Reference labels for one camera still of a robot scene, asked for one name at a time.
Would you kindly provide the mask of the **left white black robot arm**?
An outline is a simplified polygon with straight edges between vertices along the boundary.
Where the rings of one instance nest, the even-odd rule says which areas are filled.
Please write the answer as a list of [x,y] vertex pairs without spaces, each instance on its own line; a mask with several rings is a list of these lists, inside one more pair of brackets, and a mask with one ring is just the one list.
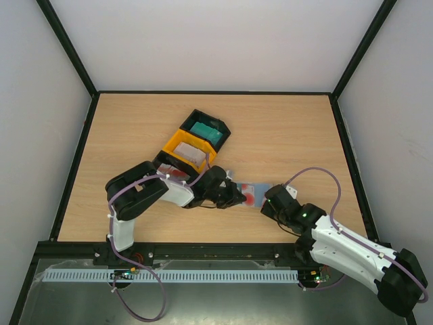
[[212,202],[226,209],[246,201],[242,189],[219,166],[206,167],[187,180],[172,172],[162,173],[150,161],[145,161],[112,178],[106,185],[110,230],[108,239],[116,251],[134,243],[135,219],[159,200],[191,209]]

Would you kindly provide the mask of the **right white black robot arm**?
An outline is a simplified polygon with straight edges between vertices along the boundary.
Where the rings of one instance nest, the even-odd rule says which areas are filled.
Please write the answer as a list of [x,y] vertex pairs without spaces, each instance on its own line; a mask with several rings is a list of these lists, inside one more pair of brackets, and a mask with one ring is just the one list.
[[294,252],[299,263],[317,262],[338,270],[370,289],[396,315],[408,317],[425,297],[428,281],[415,254],[370,241],[323,209],[300,204],[290,186],[267,190],[261,213],[298,235]]

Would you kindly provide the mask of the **beige card holder wallet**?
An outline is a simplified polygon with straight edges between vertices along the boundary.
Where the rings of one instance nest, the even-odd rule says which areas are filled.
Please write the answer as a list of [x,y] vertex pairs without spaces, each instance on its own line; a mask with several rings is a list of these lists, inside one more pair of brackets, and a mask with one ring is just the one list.
[[270,183],[238,183],[238,190],[246,197],[241,205],[245,207],[261,208],[267,192],[273,185]]

